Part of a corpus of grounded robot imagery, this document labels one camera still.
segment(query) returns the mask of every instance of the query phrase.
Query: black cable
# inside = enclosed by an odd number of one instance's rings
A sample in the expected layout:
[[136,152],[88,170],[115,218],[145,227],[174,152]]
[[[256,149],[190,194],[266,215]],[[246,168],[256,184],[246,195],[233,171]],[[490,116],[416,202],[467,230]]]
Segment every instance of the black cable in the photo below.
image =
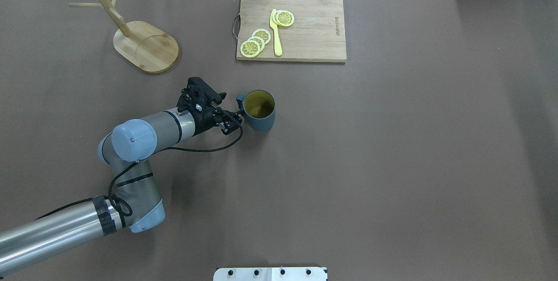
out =
[[[138,164],[137,162],[134,162],[134,163],[132,163],[130,166],[128,166],[128,168],[125,168],[124,171],[118,173],[118,175],[114,177],[114,179],[112,180],[112,182],[110,182],[108,195],[107,195],[107,196],[103,196],[104,199],[109,200],[110,205],[111,205],[116,211],[118,211],[118,213],[122,213],[122,215],[124,215],[124,216],[126,216],[126,217],[129,217],[129,216],[132,215],[132,208],[130,208],[130,205],[129,205],[126,201],[124,201],[123,199],[117,197],[116,195],[114,195],[114,194],[112,193],[112,187],[114,186],[114,182],[116,181],[116,179],[118,179],[120,176],[123,176],[124,173],[130,171],[130,169],[133,168],[134,166],[136,166],[137,164]],[[80,201],[76,201],[76,202],[72,202],[72,203],[66,204],[66,205],[64,205],[64,206],[62,206],[62,207],[60,207],[60,208],[56,208],[56,209],[54,209],[53,211],[48,212],[48,213],[46,213],[46,214],[40,216],[40,217],[37,218],[37,219],[50,216],[50,215],[52,215],[52,214],[54,214],[54,213],[56,213],[56,212],[58,212],[58,211],[61,211],[61,210],[66,209],[66,208],[68,208],[68,207],[75,206],[75,205],[77,205],[77,204],[81,204],[81,203],[84,203],[84,202],[89,202],[89,201],[92,201],[92,200],[93,200],[93,198],[86,198],[86,199],[84,199],[84,200],[80,200]],[[114,203],[115,200],[118,201],[118,202],[123,203],[123,204],[126,206],[126,208],[128,208],[128,211],[129,211],[129,212],[128,212],[128,213],[124,213],[124,212],[122,211],[122,208],[120,208],[119,206],[117,206],[117,205]]]
[[[227,146],[223,146],[223,147],[219,147],[219,148],[214,148],[214,149],[188,149],[188,148],[180,148],[180,147],[167,147],[167,148],[165,148],[165,149],[163,149],[163,150],[181,150],[181,151],[183,151],[183,152],[219,152],[220,150],[225,150],[225,149],[231,147],[232,145],[236,144],[236,142],[238,142],[238,141],[242,138],[242,136],[243,136],[243,134],[244,134],[244,130],[243,130],[243,128],[242,128],[242,125],[237,121],[237,119],[235,119],[235,117],[231,116],[231,114],[230,114],[228,111],[223,110],[223,112],[224,112],[227,116],[229,116],[229,118],[231,118],[231,119],[233,120],[233,122],[235,122],[235,123],[238,125],[238,128],[239,128],[240,131],[241,131],[241,133],[238,135],[238,137],[237,137],[235,140],[233,140],[230,144],[228,144]],[[114,184],[116,183],[116,180],[118,180],[118,178],[119,178],[120,176],[123,176],[126,172],[130,171],[134,166],[137,166],[138,163],[139,163],[139,161],[133,162],[133,163],[130,164],[127,168],[125,168],[124,170],[122,170],[122,172],[118,173],[118,174],[112,179],[112,181],[110,181],[110,185],[109,185],[109,187],[108,187],[108,195],[107,195],[107,196],[103,196],[103,198],[106,199],[106,200],[108,200],[108,201],[110,202],[110,205],[111,205],[121,216],[124,216],[124,217],[129,217],[129,216],[132,215],[132,208],[130,207],[130,205],[129,205],[125,200],[119,198],[118,196],[116,196],[116,194],[113,194],[113,193],[112,193],[112,189],[113,189],[113,187],[114,187]],[[86,198],[86,199],[84,199],[84,200],[80,200],[80,201],[76,201],[76,202],[72,202],[72,203],[66,204],[66,205],[64,205],[64,206],[62,206],[62,207],[60,207],[60,208],[56,208],[56,209],[54,209],[53,211],[48,212],[48,213],[46,213],[46,214],[40,216],[39,218],[36,218],[36,220],[37,220],[37,219],[40,219],[40,218],[44,218],[44,217],[50,216],[50,215],[52,215],[52,214],[54,214],[54,213],[56,213],[56,212],[58,212],[58,211],[61,211],[61,210],[66,209],[66,208],[68,208],[68,207],[75,206],[75,205],[77,205],[77,204],[81,204],[81,203],[84,203],[84,202],[89,202],[89,201],[92,201],[92,200],[93,200],[93,198]],[[126,208],[128,209],[128,212],[122,211],[122,208],[121,208],[120,206],[118,206],[114,201],[118,201],[119,203],[124,204],[124,206],[126,206]]]
[[61,210],[64,210],[64,209],[66,209],[66,208],[68,208],[68,207],[75,206],[75,205],[77,205],[77,204],[81,204],[81,203],[84,203],[84,202],[89,202],[89,201],[92,201],[92,200],[93,200],[93,198],[86,198],[85,200],[80,200],[80,201],[76,201],[76,202],[72,202],[72,203],[66,204],[66,205],[64,205],[64,206],[62,206],[62,207],[60,207],[60,208],[58,208],[58,209],[54,209],[53,211],[48,212],[48,213],[46,213],[46,214],[40,216],[39,218],[36,218],[36,220],[38,220],[38,219],[40,219],[40,218],[44,218],[44,217],[46,217],[46,216],[50,216],[50,215],[52,215],[53,213],[56,213],[56,212],[61,211]]
[[[116,194],[113,194],[113,193],[112,193],[112,188],[113,188],[113,186],[114,186],[114,182],[116,182],[116,180],[118,180],[118,178],[119,178],[120,176],[123,176],[126,172],[130,171],[130,169],[132,169],[134,166],[137,166],[138,163],[139,163],[139,161],[133,162],[132,164],[130,164],[130,165],[128,166],[128,168],[125,168],[124,170],[122,170],[122,172],[118,173],[118,174],[112,179],[112,181],[110,181],[110,185],[108,186],[108,201],[109,201],[110,205],[111,205],[116,211],[118,211],[118,213],[119,213],[120,215],[122,215],[122,216],[124,216],[124,217],[129,217],[129,216],[132,215],[132,208],[130,207],[130,205],[129,205],[126,201],[124,201],[124,200],[118,198],[118,197],[116,196]],[[121,208],[120,206],[117,206],[117,205],[114,203],[114,199],[115,199],[115,198],[116,198],[117,200],[120,200],[120,202],[123,202],[123,203],[124,203],[124,205],[126,206],[126,208],[128,208],[128,212],[123,212],[123,211],[122,211],[122,208]]]
[[163,150],[181,150],[183,152],[219,152],[220,150],[225,150],[231,147],[232,145],[236,144],[236,142],[238,142],[239,140],[241,140],[242,135],[244,134],[244,130],[242,126],[239,124],[239,122],[237,122],[237,120],[233,117],[231,117],[231,119],[233,119],[233,121],[238,125],[238,128],[240,129],[241,133],[238,135],[238,137],[235,140],[231,142],[231,144],[228,144],[227,146],[214,148],[214,149],[189,149],[189,148],[181,148],[181,147],[167,147]]

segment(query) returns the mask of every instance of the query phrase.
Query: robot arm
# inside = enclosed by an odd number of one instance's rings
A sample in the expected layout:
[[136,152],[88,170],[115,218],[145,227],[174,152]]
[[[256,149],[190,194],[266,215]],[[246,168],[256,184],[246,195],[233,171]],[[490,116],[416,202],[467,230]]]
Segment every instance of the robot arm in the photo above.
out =
[[149,156],[215,126],[225,135],[240,128],[242,112],[219,107],[225,96],[191,77],[175,108],[116,126],[98,155],[115,176],[117,198],[97,196],[0,233],[0,278],[126,226],[139,233],[159,225],[165,210]]

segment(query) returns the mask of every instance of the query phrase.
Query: blue joint cap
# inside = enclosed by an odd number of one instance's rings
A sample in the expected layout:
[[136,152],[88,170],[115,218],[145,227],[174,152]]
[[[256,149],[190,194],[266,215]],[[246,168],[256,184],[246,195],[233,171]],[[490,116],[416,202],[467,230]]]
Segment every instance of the blue joint cap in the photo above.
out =
[[148,122],[134,118],[112,131],[112,146],[116,154],[127,162],[143,160],[157,148],[157,134]]
[[163,208],[163,200],[153,207],[145,216],[139,219],[136,223],[130,226],[133,233],[140,233],[157,226],[165,219],[165,208]]

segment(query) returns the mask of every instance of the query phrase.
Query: cutting board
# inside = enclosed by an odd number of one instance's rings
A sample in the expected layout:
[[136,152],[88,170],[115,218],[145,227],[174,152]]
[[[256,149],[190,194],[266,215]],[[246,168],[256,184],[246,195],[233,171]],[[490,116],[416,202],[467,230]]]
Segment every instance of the cutting board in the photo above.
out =
[[[273,51],[273,30],[269,27],[271,10],[287,10],[295,15],[290,27],[279,27],[283,55]],[[346,62],[345,16],[343,0],[241,0],[241,26],[237,59],[250,61]],[[253,31],[265,28],[271,41],[255,58],[240,53],[240,45]]]

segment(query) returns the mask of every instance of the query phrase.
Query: gray mug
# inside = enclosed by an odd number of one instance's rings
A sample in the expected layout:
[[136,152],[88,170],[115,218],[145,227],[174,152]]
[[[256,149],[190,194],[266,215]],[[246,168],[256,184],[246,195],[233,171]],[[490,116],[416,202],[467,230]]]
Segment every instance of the gray mug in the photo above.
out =
[[238,107],[246,112],[248,124],[257,131],[267,131],[275,122],[275,98],[265,90],[238,95]]

